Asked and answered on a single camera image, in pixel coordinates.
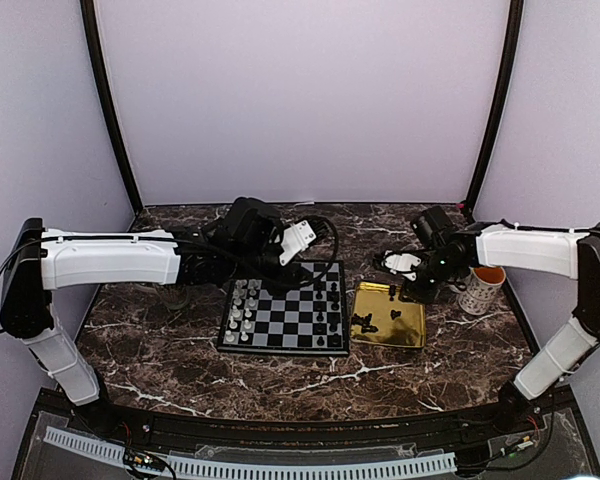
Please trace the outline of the gold metal tray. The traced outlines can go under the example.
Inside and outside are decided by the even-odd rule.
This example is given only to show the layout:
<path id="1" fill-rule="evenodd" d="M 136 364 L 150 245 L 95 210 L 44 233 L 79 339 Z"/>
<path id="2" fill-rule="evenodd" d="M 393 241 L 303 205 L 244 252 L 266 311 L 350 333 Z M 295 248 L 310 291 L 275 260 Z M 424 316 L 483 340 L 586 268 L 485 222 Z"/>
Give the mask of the gold metal tray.
<path id="1" fill-rule="evenodd" d="M 425 306 L 403 301 L 394 284 L 360 282 L 350 317 L 350 339 L 372 345 L 420 350 L 426 345 Z"/>

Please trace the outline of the black white chess board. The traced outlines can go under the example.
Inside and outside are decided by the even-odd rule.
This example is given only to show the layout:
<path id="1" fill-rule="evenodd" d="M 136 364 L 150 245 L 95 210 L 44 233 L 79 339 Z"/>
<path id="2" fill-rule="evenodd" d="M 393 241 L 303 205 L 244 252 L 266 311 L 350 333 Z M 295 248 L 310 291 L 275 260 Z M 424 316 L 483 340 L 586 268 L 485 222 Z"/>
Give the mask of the black white chess board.
<path id="1" fill-rule="evenodd" d="M 304 261 L 301 265 L 319 282 L 285 295 L 271 295 L 259 279 L 234 280 L 229 284 L 226 305 L 216 340 L 223 353 L 346 357 L 349 355 L 343 263 Z M 340 299 L 340 310 L 332 311 L 329 301 Z M 325 336 L 326 348 L 317 348 L 315 339 Z"/>

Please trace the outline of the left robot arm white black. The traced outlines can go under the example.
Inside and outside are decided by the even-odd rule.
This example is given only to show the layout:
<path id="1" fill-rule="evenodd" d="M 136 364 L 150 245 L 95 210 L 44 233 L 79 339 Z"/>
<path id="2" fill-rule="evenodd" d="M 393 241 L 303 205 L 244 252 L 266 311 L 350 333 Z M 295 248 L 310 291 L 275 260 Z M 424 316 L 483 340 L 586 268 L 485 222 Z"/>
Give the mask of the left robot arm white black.
<path id="1" fill-rule="evenodd" d="M 296 257 L 336 227 L 319 215 L 287 223 L 270 203 L 239 197 L 204 226 L 136 233 L 77 233 L 27 219 L 0 266 L 0 334 L 19 339 L 100 436 L 121 427 L 120 412 L 96 370 L 56 315 L 54 291 L 81 285 L 216 285 L 256 279 L 290 290 L 317 283 Z"/>

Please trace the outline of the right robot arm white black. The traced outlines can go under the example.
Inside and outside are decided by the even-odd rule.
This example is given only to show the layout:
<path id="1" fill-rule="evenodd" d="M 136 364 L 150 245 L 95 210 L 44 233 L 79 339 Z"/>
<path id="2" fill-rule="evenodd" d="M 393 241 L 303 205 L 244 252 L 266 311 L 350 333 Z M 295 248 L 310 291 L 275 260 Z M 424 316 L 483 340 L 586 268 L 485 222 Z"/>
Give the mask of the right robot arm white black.
<path id="1" fill-rule="evenodd" d="M 547 278 L 553 287 L 573 286 L 574 298 L 562 309 L 567 320 L 507 382 L 502 403 L 491 410 L 491 426 L 510 434 L 527 420 L 529 402 L 600 348 L 600 222 L 539 227 L 499 220 L 459 227 L 435 206 L 416 216 L 411 228 L 419 248 L 374 257 L 378 269 L 402 277 L 400 294 L 410 301 L 430 304 L 443 285 L 478 268 L 502 267 L 516 285 Z"/>

